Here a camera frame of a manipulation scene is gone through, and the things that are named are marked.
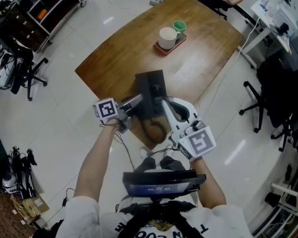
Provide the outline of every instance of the white mug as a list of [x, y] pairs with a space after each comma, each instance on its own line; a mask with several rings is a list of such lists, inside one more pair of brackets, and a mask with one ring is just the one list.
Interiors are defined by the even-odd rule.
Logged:
[[175, 31], [171, 27], [163, 27], [159, 32], [159, 46], [163, 49], [172, 49], [175, 45], [175, 41], [181, 36], [180, 32]]

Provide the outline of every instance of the white t-shirt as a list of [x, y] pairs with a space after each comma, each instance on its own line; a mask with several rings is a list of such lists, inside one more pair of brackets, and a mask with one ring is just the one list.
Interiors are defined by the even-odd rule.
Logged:
[[[193, 208], [181, 212], [190, 226], [195, 227], [201, 238], [251, 238], [243, 211], [233, 205], [213, 208]], [[98, 203], [86, 196], [71, 199], [65, 210], [65, 219], [56, 238], [116, 238], [131, 214], [107, 213], [99, 218]], [[136, 238], [184, 238], [172, 224], [150, 221], [141, 228]]]

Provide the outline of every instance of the person's left hand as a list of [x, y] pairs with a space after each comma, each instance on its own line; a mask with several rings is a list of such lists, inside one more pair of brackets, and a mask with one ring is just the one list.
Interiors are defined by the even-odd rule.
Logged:
[[224, 2], [226, 2], [228, 5], [234, 6], [236, 5], [232, 0], [222, 0]]

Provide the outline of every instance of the tray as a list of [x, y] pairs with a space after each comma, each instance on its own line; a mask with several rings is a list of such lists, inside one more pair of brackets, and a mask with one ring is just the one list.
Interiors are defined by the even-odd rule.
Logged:
[[179, 38], [178, 40], [175, 41], [175, 45], [172, 49], [164, 49], [162, 47], [159, 46], [158, 40], [156, 40], [156, 42], [154, 43], [154, 47], [159, 50], [161, 53], [163, 53], [164, 55], [169, 54], [170, 52], [172, 52], [174, 49], [176, 49], [182, 42], [184, 42], [187, 39], [186, 34], [183, 34], [182, 38]]

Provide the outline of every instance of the brown carpet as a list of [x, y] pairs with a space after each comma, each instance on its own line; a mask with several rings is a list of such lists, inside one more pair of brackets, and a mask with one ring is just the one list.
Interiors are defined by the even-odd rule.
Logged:
[[0, 190], [0, 238], [29, 238], [35, 228], [24, 226], [20, 223], [22, 216], [13, 214], [13, 203], [10, 200], [10, 195], [4, 194]]

